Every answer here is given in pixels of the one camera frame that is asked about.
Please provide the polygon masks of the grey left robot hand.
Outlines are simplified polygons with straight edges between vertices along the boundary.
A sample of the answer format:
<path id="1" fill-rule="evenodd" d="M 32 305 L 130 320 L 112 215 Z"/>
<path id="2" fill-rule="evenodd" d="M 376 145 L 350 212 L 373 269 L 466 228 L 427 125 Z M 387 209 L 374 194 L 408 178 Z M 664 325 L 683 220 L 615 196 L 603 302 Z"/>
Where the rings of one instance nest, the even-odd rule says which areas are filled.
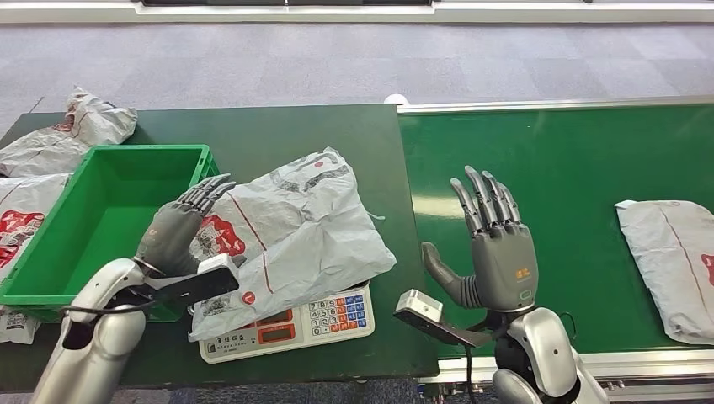
<path id="1" fill-rule="evenodd" d="M 200 261 L 189 247 L 215 202 L 236 183 L 228 173 L 205 178 L 163 205 L 143 234 L 134 259 L 153 278 L 196 274 Z"/>

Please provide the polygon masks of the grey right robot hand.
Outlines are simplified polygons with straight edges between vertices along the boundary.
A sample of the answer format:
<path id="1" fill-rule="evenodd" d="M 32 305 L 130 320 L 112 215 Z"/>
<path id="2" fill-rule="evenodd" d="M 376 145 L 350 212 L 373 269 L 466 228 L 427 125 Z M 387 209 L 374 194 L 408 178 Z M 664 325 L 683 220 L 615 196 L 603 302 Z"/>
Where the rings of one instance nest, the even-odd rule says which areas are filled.
<path id="1" fill-rule="evenodd" d="M 459 200 L 470 236 L 473 273 L 457 274 L 440 258 L 431 242 L 421 244 L 427 272 L 458 306 L 499 312 L 532 307 L 539 282 L 536 250 L 530 228 L 506 185 L 490 172 L 466 165 L 468 192 L 458 178 L 450 186 Z"/>

